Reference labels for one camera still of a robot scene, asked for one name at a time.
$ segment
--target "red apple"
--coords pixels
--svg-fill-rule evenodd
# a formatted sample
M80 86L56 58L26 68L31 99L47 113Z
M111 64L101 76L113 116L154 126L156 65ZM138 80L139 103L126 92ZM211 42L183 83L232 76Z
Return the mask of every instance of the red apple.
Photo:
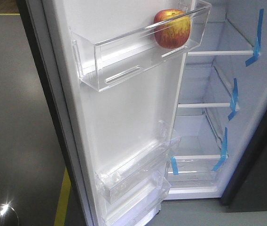
M159 11L153 22L161 22L172 17L184 14L178 9L165 9ZM186 43L189 38L191 22L189 16L183 16L155 28L154 36L157 43L163 48L178 48Z

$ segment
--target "gray floor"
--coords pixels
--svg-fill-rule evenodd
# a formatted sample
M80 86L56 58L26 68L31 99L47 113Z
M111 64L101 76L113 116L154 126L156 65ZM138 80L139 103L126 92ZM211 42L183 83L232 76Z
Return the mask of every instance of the gray floor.
M64 162L20 16L0 16L0 203L52 226Z

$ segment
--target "yellow floor line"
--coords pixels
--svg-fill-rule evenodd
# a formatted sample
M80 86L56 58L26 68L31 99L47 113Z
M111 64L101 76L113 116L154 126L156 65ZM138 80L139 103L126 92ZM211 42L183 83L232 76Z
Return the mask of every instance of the yellow floor line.
M19 13L0 13L0 16L19 16Z
M54 226L64 226L66 219L69 195L71 190L71 182L67 169L64 171L62 188L60 190L56 216L54 221Z

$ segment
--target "transparent door shelf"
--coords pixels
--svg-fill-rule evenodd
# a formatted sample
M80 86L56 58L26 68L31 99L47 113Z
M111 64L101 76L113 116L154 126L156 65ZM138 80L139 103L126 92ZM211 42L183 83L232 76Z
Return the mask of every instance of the transparent door shelf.
M180 0L178 9L188 13L98 42L73 32L73 52L80 80L102 91L199 46L211 5L201 0ZM160 47L154 33L178 26L185 16L191 23L187 42L174 49Z
M165 136L167 134L169 132L163 132L162 141L166 140ZM159 185L164 176L162 177L155 172L160 171L164 175L166 164L170 157L174 155L180 140L179 134L174 130L171 140L143 150L138 156L135 156L109 175L96 175L98 189L102 196L108 203L113 204L145 178L150 177L154 181L153 184L157 183Z
M140 184L142 186L138 187L137 193L123 200L122 205L111 208L113 211L103 218L105 226L134 226L167 197L171 187L164 177L159 185L150 183L149 180Z

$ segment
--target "blue tape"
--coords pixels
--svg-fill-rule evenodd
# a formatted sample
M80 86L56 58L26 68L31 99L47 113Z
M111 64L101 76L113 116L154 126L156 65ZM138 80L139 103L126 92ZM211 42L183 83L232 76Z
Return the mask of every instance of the blue tape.
M175 157L172 157L170 160L171 160L171 166L172 166L173 175L178 175L179 174L179 169L177 168L177 163L176 163Z
M213 167L212 169L213 171L217 171L220 168L220 166L222 166L222 164L227 159L227 155L228 155L228 129L226 127L224 131L224 138L221 145L220 159L218 163Z
M251 58L249 58L246 62L245 65L248 67L252 63L256 62L259 58L259 54L261 51L261 36L262 36L262 24L263 24L263 14L264 14L264 9L260 9L259 11L259 20L258 20L258 27L257 27L257 37L255 41L255 47L254 47L254 53Z
M237 78L234 78L234 88L232 92L232 99L230 103L230 108L232 110L232 113L229 114L228 120L231 121L232 118L236 115L236 106L238 102L238 84L237 84Z

